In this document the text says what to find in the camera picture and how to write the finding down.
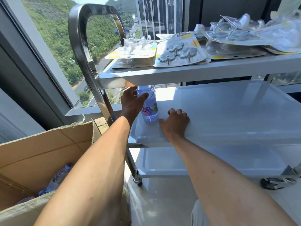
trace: hill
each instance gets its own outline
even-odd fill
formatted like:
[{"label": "hill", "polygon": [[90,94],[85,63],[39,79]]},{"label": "hill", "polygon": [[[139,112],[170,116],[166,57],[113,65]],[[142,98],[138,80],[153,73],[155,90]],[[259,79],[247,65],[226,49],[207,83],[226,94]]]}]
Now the hill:
[{"label": "hill", "polygon": [[119,13],[127,12],[130,15],[137,14],[135,0],[108,0],[106,5],[114,6]]},{"label": "hill", "polygon": [[[71,0],[21,0],[42,38],[46,42],[68,82],[80,80],[81,70],[70,45],[68,16],[76,5]],[[116,26],[109,16],[93,16],[87,25],[89,48],[97,64],[119,41]]]}]

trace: person's left hand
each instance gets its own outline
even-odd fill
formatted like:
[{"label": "person's left hand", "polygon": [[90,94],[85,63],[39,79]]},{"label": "person's left hand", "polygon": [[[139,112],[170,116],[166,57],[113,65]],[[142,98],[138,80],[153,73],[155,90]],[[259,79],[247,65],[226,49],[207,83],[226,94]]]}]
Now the person's left hand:
[{"label": "person's left hand", "polygon": [[121,96],[121,116],[128,120],[130,126],[132,126],[135,118],[141,111],[144,101],[148,98],[148,93],[144,93],[139,97],[135,97],[133,93],[136,90],[137,87],[130,87],[124,91],[123,95]]}]

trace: shiny floor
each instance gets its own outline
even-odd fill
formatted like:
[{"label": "shiny floor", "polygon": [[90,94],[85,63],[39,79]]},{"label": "shiny floor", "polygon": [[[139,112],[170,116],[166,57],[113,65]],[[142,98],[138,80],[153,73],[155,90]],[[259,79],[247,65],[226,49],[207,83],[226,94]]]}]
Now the shiny floor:
[{"label": "shiny floor", "polygon": [[[131,149],[135,161],[139,149]],[[130,193],[132,226],[190,226],[190,214],[197,200],[189,177],[144,178],[142,187],[132,181],[127,165],[125,179]],[[268,192],[301,226],[301,181],[296,185]]]}]

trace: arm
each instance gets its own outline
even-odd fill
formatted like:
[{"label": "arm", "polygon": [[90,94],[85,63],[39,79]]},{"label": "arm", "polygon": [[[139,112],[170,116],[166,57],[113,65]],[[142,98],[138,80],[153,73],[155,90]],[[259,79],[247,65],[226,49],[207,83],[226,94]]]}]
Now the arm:
[{"label": "arm", "polygon": [[35,226],[113,225],[106,220],[119,213],[130,128],[148,97],[136,98],[134,90],[124,92],[121,116],[74,165]]},{"label": "arm", "polygon": [[182,158],[211,226],[297,226],[261,188],[184,137],[189,117],[169,110],[160,125]]}]

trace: metal cart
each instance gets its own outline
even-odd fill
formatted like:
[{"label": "metal cart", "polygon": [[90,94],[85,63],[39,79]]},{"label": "metal cart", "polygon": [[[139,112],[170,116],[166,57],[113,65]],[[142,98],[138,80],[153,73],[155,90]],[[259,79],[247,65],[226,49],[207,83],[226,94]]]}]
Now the metal cart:
[{"label": "metal cart", "polygon": [[[86,34],[88,19],[94,15],[110,15],[112,17],[117,27],[122,46],[125,32],[120,15],[112,6],[82,4],[74,6],[70,11],[68,29],[71,46],[83,75],[85,76],[88,87],[91,89],[108,126],[113,124],[115,115],[105,89],[244,77],[252,76],[254,73],[256,73],[256,75],[265,75],[265,80],[270,80],[269,74],[293,72],[301,69],[301,54],[279,56],[267,54],[263,57],[223,60],[203,65],[190,65],[165,69],[144,67],[135,68],[131,71],[112,71],[111,67],[115,62],[113,61],[102,73],[98,73],[89,51]],[[129,148],[141,147],[146,148],[147,146],[137,141],[129,142],[125,157],[133,175],[133,180],[138,186],[142,185],[142,176],[138,173],[138,169]],[[278,177],[263,178],[261,180],[261,185],[264,188],[273,190],[284,188],[294,184],[296,179],[300,177],[300,173],[301,165],[298,165],[295,168],[288,166]]]}]

